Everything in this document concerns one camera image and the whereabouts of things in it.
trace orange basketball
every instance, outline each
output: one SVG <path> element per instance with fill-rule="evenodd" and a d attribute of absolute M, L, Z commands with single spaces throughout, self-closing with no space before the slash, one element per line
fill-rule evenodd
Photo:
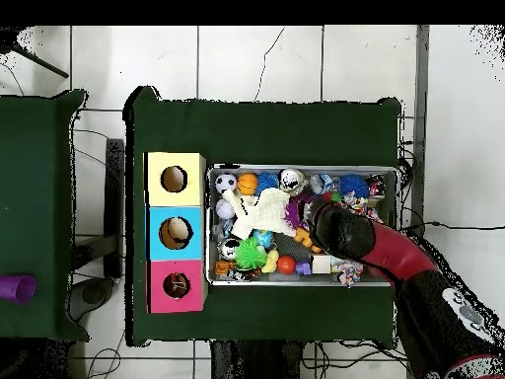
<path fill-rule="evenodd" d="M 254 194 L 257 187 L 257 177 L 253 173 L 245 173 L 239 176 L 237 185 L 241 194 Z"/>

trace red ball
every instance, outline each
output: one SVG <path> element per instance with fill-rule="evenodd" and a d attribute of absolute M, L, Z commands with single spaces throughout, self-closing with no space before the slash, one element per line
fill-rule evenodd
<path fill-rule="evenodd" d="M 296 262 L 291 256 L 282 256 L 277 261 L 277 268 L 281 273 L 291 274 L 295 271 Z"/>

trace yellow toy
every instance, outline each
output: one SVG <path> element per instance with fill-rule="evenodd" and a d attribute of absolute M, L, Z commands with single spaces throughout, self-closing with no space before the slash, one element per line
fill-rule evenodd
<path fill-rule="evenodd" d="M 312 240 L 309 237 L 309 232 L 303 228 L 296 229 L 296 234 L 293 237 L 293 240 L 295 240 L 297 243 L 302 243 L 302 245 L 308 249 L 311 248 L 314 253 L 320 253 L 323 250 L 319 247 L 313 246 Z"/>
<path fill-rule="evenodd" d="M 266 255 L 266 264 L 261 268 L 262 273 L 274 273 L 277 269 L 277 261 L 279 260 L 279 252 L 270 250 Z"/>

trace purple cup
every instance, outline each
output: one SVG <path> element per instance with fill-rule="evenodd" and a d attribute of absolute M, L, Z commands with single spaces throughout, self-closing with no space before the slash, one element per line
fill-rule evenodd
<path fill-rule="evenodd" d="M 0 276 L 0 298 L 20 305 L 30 301 L 36 293 L 36 280 L 33 276 Z"/>

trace green table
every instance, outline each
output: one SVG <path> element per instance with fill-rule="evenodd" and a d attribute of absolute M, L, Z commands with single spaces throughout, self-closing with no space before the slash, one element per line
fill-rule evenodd
<path fill-rule="evenodd" d="M 70 121 L 86 93 L 0 97 L 0 275 L 32 274 L 25 306 L 0 300 L 0 337 L 86 340 L 65 299 L 71 271 Z"/>
<path fill-rule="evenodd" d="M 388 287 L 210 287 L 198 313 L 147 314 L 142 156 L 196 152 L 213 163 L 397 165 L 399 103 L 162 102 L 150 87 L 128 99 L 126 330 L 147 339 L 378 339 L 393 343 Z"/>

